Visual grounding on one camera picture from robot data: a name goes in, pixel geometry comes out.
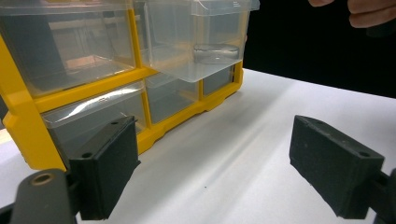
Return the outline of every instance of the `plastic bin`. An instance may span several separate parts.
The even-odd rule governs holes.
[[[124,0],[0,0],[0,32],[39,96],[134,69]]]
[[[157,74],[146,78],[151,121],[158,123],[198,100],[198,84]]]
[[[49,133],[64,161],[114,119],[134,116],[136,132],[146,128],[141,92],[142,81],[66,105],[42,114]]]
[[[137,11],[144,63],[196,82],[243,58],[250,10],[259,0],[146,0]]]
[[[218,71],[210,77],[204,78],[204,96],[220,90],[225,85],[233,82],[233,66]]]

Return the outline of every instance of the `plastic storage organizer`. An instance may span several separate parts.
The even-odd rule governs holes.
[[[139,153],[242,84],[259,1],[0,0],[3,122],[33,169],[137,118]]]

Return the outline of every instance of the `black background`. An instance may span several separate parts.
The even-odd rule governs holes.
[[[244,67],[396,98],[396,35],[369,37],[348,17],[347,0],[261,0],[250,13]]]

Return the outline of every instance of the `human hand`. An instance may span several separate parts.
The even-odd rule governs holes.
[[[329,5],[334,0],[308,0],[313,7]],[[348,0],[350,24],[368,28],[396,19],[396,0]]]

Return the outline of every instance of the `yellow plastic frame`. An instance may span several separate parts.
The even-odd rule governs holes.
[[[12,59],[3,37],[0,36],[0,56],[2,61],[0,62],[0,95],[8,107],[8,113],[3,122],[22,156],[32,169],[59,168],[66,170],[60,153],[41,118],[41,113],[113,90],[133,81],[145,81],[145,77],[158,73],[142,64],[134,11],[132,9],[128,10],[128,18],[131,27],[130,37],[134,48],[136,69],[69,90],[35,98],[27,90],[17,65]],[[203,95],[204,81],[200,80],[198,83],[198,101],[157,124],[151,123],[149,100],[147,93],[143,91],[142,102],[147,128],[137,135],[139,154],[151,148],[155,141],[186,119],[220,105],[228,96],[240,89],[242,81],[242,62],[234,66],[233,82],[210,95]]]

